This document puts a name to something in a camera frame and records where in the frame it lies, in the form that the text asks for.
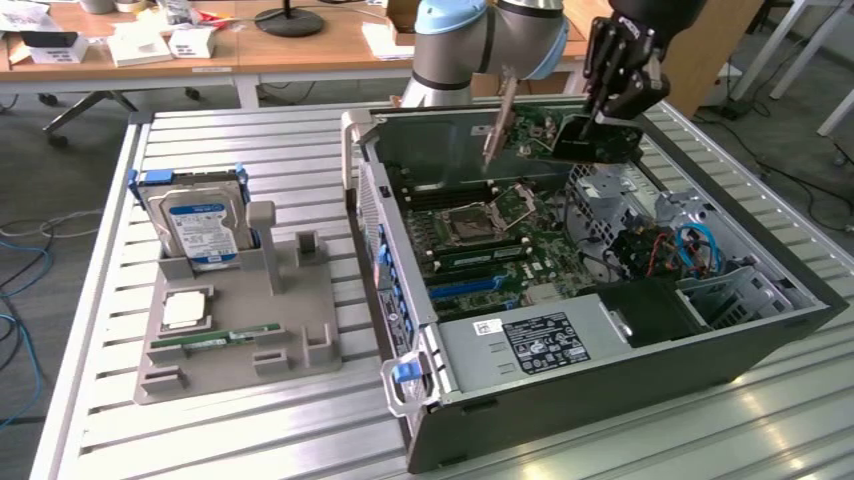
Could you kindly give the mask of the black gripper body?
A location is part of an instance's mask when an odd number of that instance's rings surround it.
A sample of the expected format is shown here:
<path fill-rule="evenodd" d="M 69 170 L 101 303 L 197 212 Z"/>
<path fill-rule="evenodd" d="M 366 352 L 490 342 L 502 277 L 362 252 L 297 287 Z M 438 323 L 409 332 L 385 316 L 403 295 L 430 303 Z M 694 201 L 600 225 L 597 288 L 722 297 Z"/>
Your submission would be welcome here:
<path fill-rule="evenodd" d="M 702 1 L 613 0 L 593 20 L 584 77 L 590 120 L 633 120 L 672 91 L 664 61 L 676 36 L 696 22 Z"/>

